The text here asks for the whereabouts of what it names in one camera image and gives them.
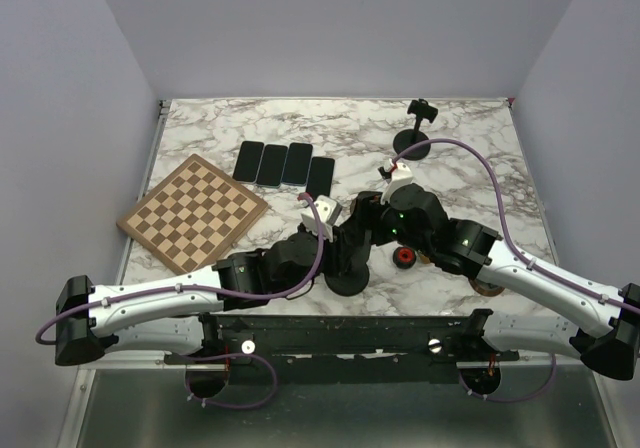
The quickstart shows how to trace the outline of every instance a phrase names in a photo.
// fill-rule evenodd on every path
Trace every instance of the black mount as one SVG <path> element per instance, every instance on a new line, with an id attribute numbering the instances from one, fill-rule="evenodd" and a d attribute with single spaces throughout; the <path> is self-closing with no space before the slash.
<path id="1" fill-rule="evenodd" d="M 393 139 L 393 149 L 398 154 L 416 143 L 429 139 L 427 135 L 420 131 L 420 124 L 425 118 L 429 120 L 429 123 L 433 123 L 436 116 L 438 116 L 438 109 L 430 106 L 426 100 L 420 98 L 411 101 L 407 109 L 407 114 L 416 115 L 416 122 L 413 130 L 402 130 Z M 429 151 L 431 151 L 431 145 L 423 146 L 405 155 L 404 158 L 412 161 L 422 160 L 429 154 Z"/>

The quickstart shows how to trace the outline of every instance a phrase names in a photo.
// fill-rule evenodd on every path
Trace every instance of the chessboard square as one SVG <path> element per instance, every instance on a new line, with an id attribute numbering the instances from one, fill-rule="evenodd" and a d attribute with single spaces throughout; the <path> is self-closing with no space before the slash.
<path id="1" fill-rule="evenodd" d="M 164 221 L 169 223 L 175 217 L 176 217 L 176 215 L 172 211 L 167 210 L 167 211 L 165 211 L 165 213 L 160 218 L 162 218 Z"/>
<path id="2" fill-rule="evenodd" d="M 204 215 L 200 217 L 200 219 L 205 223 L 210 223 L 211 220 L 213 220 L 214 218 L 215 217 L 213 216 L 213 213 L 209 213 L 209 212 L 206 212 Z"/>
<path id="3" fill-rule="evenodd" d="M 242 203 L 247 199 L 242 193 L 238 193 L 236 197 L 233 199 L 234 203 L 237 203 L 239 206 L 242 206 Z"/>
<path id="4" fill-rule="evenodd" d="M 151 243 L 158 246 L 165 240 L 164 235 L 157 233 L 153 238 L 151 238 Z"/>
<path id="5" fill-rule="evenodd" d="M 178 198 L 178 203 L 180 203 L 185 208 L 192 201 L 193 201 L 193 198 L 191 196 L 189 196 L 189 195 L 182 195 L 180 198 Z"/>
<path id="6" fill-rule="evenodd" d="M 207 224 L 204 221 L 198 220 L 193 224 L 193 229 L 196 230 L 198 233 L 202 233 L 202 230 L 204 230 L 206 226 Z"/>
<path id="7" fill-rule="evenodd" d="M 162 233 L 164 236 L 168 237 L 171 233 L 175 233 L 175 231 L 173 231 L 173 227 L 171 225 L 165 225 L 160 230 L 160 233 Z"/>
<path id="8" fill-rule="evenodd" d="M 187 273 L 189 273 L 189 272 L 193 271 L 194 269 L 196 269 L 197 266 L 198 266 L 198 264 L 195 261 L 191 260 L 191 259 L 189 259 L 189 260 L 185 261 L 184 263 L 182 263 L 182 268 L 184 268 L 187 271 Z"/>
<path id="9" fill-rule="evenodd" d="M 149 223 L 142 220 L 140 223 L 138 223 L 138 226 L 136 226 L 136 230 L 138 230 L 140 233 L 144 233 L 149 229 L 150 226 L 151 225 Z"/>
<path id="10" fill-rule="evenodd" d="M 162 253 L 166 253 L 172 246 L 173 243 L 171 243 L 169 240 L 164 240 L 158 245 L 158 250 L 160 250 Z"/>
<path id="11" fill-rule="evenodd" d="M 167 235 L 167 240 L 169 240 L 171 243 L 175 243 L 180 238 L 182 238 L 182 235 L 178 231 L 174 231 L 174 232 L 170 233 L 169 235 Z"/>
<path id="12" fill-rule="evenodd" d="M 215 246 L 218 246 L 223 240 L 224 236 L 222 236 L 220 233 L 214 233 L 209 241 Z"/>
<path id="13" fill-rule="evenodd" d="M 215 245 L 211 243 L 209 240 L 205 241 L 200 247 L 200 249 L 205 253 L 210 253 L 211 251 L 213 251 L 214 248 L 215 248 Z"/>
<path id="14" fill-rule="evenodd" d="M 242 209 L 250 212 L 256 207 L 256 202 L 247 198 L 247 200 L 242 204 Z"/>
<path id="15" fill-rule="evenodd" d="M 129 226 L 133 226 L 136 227 L 138 226 L 140 223 L 142 223 L 144 220 L 138 216 L 137 213 L 134 213 L 133 215 L 131 215 L 131 217 L 127 220 L 127 223 L 129 224 Z"/>
<path id="16" fill-rule="evenodd" d="M 150 225 L 153 225 L 156 221 L 158 221 L 160 219 L 160 217 L 158 215 L 156 215 L 155 213 L 149 213 L 149 216 L 147 216 L 144 221 L 146 221 L 147 223 L 149 223 Z"/>
<path id="17" fill-rule="evenodd" d="M 136 213 L 136 215 L 138 215 L 140 218 L 146 218 L 150 214 L 151 214 L 151 210 L 146 206 L 143 206 L 142 208 L 140 208 L 138 210 L 138 213 Z"/>
<path id="18" fill-rule="evenodd" d="M 151 240 L 157 234 L 158 234 L 158 230 L 156 230 L 153 226 L 149 226 L 149 228 L 147 228 L 147 230 L 144 232 L 144 237 L 147 240 Z"/>
<path id="19" fill-rule="evenodd" d="M 181 251 L 173 257 L 173 262 L 178 266 L 182 266 L 188 259 L 189 256 Z"/>
<path id="20" fill-rule="evenodd" d="M 189 229 L 184 233 L 184 237 L 187 240 L 193 240 L 197 234 L 198 232 L 189 226 Z"/>
<path id="21" fill-rule="evenodd" d="M 204 243 L 206 241 L 207 241 L 207 239 L 204 236 L 198 234 L 198 235 L 193 237 L 193 239 L 191 240 L 191 243 L 193 245 L 197 246 L 198 248 L 200 248 L 202 245 L 204 245 Z"/>
<path id="22" fill-rule="evenodd" d="M 229 227 L 229 225 L 222 225 L 220 228 L 218 228 L 218 233 L 220 233 L 222 236 L 227 236 L 230 231 L 231 228 Z"/>
<path id="23" fill-rule="evenodd" d="M 193 213 L 191 213 L 189 216 L 187 216 L 187 217 L 185 218 L 185 220 L 184 220 L 184 221 L 185 221 L 185 223 L 187 223 L 187 224 L 189 224 L 189 225 L 193 226 L 193 224 L 194 224 L 196 221 L 198 221 L 198 217 L 197 217 L 196 215 L 194 215 Z"/>
<path id="24" fill-rule="evenodd" d="M 158 220 L 153 224 L 153 227 L 154 227 L 156 230 L 160 231 L 162 228 L 164 228 L 164 227 L 165 227 L 165 225 L 166 225 L 166 224 L 167 224 L 167 222 L 166 222 L 166 221 L 164 221 L 162 218 L 159 218 L 159 219 L 158 219 Z"/>
<path id="25" fill-rule="evenodd" d="M 189 245 L 189 240 L 185 237 L 181 237 L 178 241 L 175 242 L 175 245 L 180 248 L 182 251 Z"/>
<path id="26" fill-rule="evenodd" d="M 205 228 L 203 228 L 200 234 L 205 238 L 209 238 L 211 235 L 213 235 L 213 228 L 211 228 L 210 226 L 206 226 Z"/>
<path id="27" fill-rule="evenodd" d="M 193 243 L 189 243 L 187 246 L 184 247 L 182 251 L 184 251 L 187 255 L 191 256 L 196 252 L 197 249 L 198 247 L 196 245 L 194 245 Z"/>
<path id="28" fill-rule="evenodd" d="M 160 206 L 160 202 L 156 198 L 151 198 L 147 203 L 147 208 L 151 211 L 156 211 L 156 208 Z"/>
<path id="29" fill-rule="evenodd" d="M 201 265 L 206 258 L 207 258 L 207 254 L 202 250 L 196 250 L 196 252 L 193 255 L 191 255 L 191 259 L 195 261 L 198 265 Z"/>
<path id="30" fill-rule="evenodd" d="M 174 259 L 178 255 L 178 253 L 180 253 L 180 248 L 174 245 L 169 248 L 166 253 L 169 258 Z"/>
<path id="31" fill-rule="evenodd" d="M 176 203 L 176 201 L 173 200 L 173 206 L 170 207 L 169 210 L 171 210 L 172 213 L 175 213 L 177 215 L 182 211 L 182 205 L 180 203 Z"/>

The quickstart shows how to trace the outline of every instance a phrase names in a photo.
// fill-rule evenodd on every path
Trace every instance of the chessboard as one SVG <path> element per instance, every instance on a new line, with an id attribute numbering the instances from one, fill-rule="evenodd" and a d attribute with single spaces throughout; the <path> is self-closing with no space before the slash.
<path id="1" fill-rule="evenodd" d="M 267 202 L 191 155 L 118 226 L 176 274 L 215 263 L 264 214 Z"/>

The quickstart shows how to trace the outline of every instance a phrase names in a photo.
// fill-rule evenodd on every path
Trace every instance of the marble table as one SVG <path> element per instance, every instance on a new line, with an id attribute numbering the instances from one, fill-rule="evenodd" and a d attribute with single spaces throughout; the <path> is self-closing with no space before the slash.
<path id="1" fill-rule="evenodd" d="M 233 171 L 240 143 L 259 140 L 288 145 L 307 142 L 314 154 L 336 160 L 332 197 L 348 208 L 360 191 L 384 189 L 377 168 L 393 155 L 394 135 L 413 126 L 409 100 L 237 99 L 174 100 L 153 168 L 153 188 L 189 155 L 197 153 L 227 173 Z M 538 258 L 552 261 L 540 212 L 523 155 L 504 100 L 430 100 L 440 113 L 432 137 L 456 138 L 487 157 L 503 190 L 508 223 L 516 243 Z M 433 146 L 429 156 L 408 162 L 415 182 L 438 195 L 449 216 L 470 218 L 499 229 L 495 195 L 480 163 L 461 148 Z M 248 185 L 269 203 L 267 213 L 233 251 L 267 248 L 293 233 L 300 222 L 299 187 L 270 189 Z M 343 210 L 346 218 L 348 209 Z M 476 294 L 463 277 L 435 266 L 416 264 L 408 271 L 393 265 L 397 245 L 373 248 L 367 289 L 351 298 L 332 293 L 321 277 L 311 292 L 295 301 L 276 300 L 244 313 L 291 315 L 466 315 L 490 307 L 514 314 L 546 311 L 526 298 L 505 291 L 495 298 Z M 172 276 L 134 242 L 125 283 Z"/>

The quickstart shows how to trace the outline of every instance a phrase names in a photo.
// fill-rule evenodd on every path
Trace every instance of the black phone screen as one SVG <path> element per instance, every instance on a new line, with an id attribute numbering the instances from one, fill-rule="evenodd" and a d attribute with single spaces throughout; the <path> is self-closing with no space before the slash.
<path id="1" fill-rule="evenodd" d="M 304 186 L 309 177 L 313 146 L 308 143 L 291 143 L 284 164 L 282 182 L 286 185 Z"/>
<path id="2" fill-rule="evenodd" d="M 331 183 L 333 182 L 335 163 L 333 158 L 325 158 L 323 156 L 311 158 L 306 191 L 314 200 L 320 195 L 331 196 Z"/>
<path id="3" fill-rule="evenodd" d="M 233 179 L 243 183 L 253 183 L 258 176 L 258 167 L 262 158 L 264 143 L 260 141 L 243 141 L 240 153 L 233 170 Z"/>
<path id="4" fill-rule="evenodd" d="M 282 170 L 287 158 L 287 147 L 267 145 L 262 152 L 256 185 L 278 187 L 282 181 Z"/>

